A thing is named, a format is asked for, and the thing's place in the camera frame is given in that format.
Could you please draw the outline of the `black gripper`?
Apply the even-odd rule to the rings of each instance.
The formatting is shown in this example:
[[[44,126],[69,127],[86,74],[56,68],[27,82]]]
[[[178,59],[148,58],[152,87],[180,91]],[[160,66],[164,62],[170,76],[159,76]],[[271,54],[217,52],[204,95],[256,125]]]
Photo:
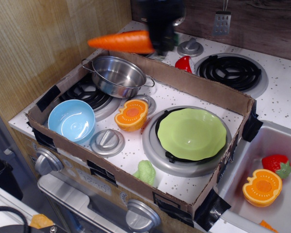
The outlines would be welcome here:
[[[143,19],[148,23],[149,37],[155,50],[153,59],[163,61],[167,51],[178,46],[179,37],[174,24],[184,17],[182,0],[138,0]]]

